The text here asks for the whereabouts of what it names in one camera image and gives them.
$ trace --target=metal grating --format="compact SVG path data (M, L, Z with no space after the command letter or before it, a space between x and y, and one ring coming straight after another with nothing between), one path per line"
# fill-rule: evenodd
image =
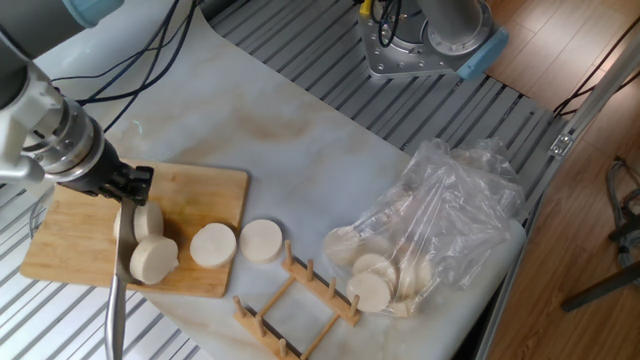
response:
M109 289L31 280L19 273L36 203L19 187L0 187L0 359L105 359ZM39 225L44 207L34 214ZM140 293L127 292L126 316L125 359L211 359Z
M547 149L564 122L494 79L372 78L352 0L237 0L210 24L409 155L424 139L438 137L456 147L497 136L520 174L528 212L560 164ZM0 359L104 359L108 289L19 274L35 203L24 190L0 185ZM38 209L36 222L43 216ZM128 292L126 359L211 359L199 350L139 293Z
M239 0L213 29L409 155L425 139L454 148L498 137L520 174L529 213L559 165L547 150L564 120L490 78L384 80L370 75L352 0Z

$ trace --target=wooden dish rack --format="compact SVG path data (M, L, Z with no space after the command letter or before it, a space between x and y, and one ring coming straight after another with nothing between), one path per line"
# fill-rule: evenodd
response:
M331 327L338 318L343 318L344 321L352 327L358 323L361 317L357 309L360 297L356 295L353 301L348 301L344 295L336 291L336 278L332 278L331 282L327 285L326 280L313 272L313 259L309 259L307 264L304 264L293 256L291 252L291 241L285 241L285 250L287 252L287 258L282 263L282 268L289 273L289 279L287 279L267 304L257 312L250 307L245 308L240 302L240 298L234 296L233 301L236 304L237 311L233 317L278 359L307 360L325 335L331 330ZM280 335L276 329L263 320L267 311L273 307L291 284L296 281L304 285L309 292L322 300L334 312L329 322L304 353L297 350L284 336Z

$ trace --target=white round disc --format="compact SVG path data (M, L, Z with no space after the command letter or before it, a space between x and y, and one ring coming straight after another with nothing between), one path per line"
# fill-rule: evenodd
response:
M251 262L266 264L278 257L282 248L282 231L269 220L255 220L240 233L240 251Z
M322 247L329 259L340 266L351 266L361 255L362 238L350 227L331 230L324 238Z
M178 245L161 235L144 238L131 256L129 269L145 284L157 284L178 266Z
M398 284L398 271L395 266L378 254L365 254L356 260L351 269L353 275L370 272L387 282L389 289L395 291Z
M378 312L389 305L391 290L381 277L365 272L357 274L347 283L347 297L353 301L360 295L358 309L365 312Z
M364 250L370 253L376 253L380 255L390 255L393 253L393 244L391 241L383 236L370 236L362 242Z
M136 207L133 214L133 231L138 242L149 235L164 233L162 211L156 202L148 201L147 205Z
M416 265L412 261L401 264L396 299L407 299L413 296L416 292L417 281Z
M393 311L393 314L399 317L409 317L414 311L414 306L417 298L415 296L408 299L392 302L389 304L389 309Z
M236 236L224 224L209 224L193 237L189 247L196 264L205 268L226 265L236 253Z
M433 269L431 268L431 262L427 259L419 262L416 267L416 273L418 276L416 290L422 291L429 287L429 284L431 284L431 279L433 278Z

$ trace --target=metal pole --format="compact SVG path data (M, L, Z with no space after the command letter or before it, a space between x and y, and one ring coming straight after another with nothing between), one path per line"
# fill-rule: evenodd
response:
M568 298L562 303L562 310L573 311L637 279L640 279L640 261Z
M579 134L591 120L598 115L600 110L615 94L620 85L629 77L629 74L640 64L640 34L636 35L618 59L613 63L609 71L604 74L602 80L595 86L591 94L578 108L576 114L565 127L564 132Z

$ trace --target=plastic bag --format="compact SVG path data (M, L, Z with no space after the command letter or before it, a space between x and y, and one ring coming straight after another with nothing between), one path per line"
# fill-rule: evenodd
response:
M449 151L423 142L400 180L353 225L324 240L358 308L400 317L442 284L466 288L489 251L509 240L522 188L497 139Z

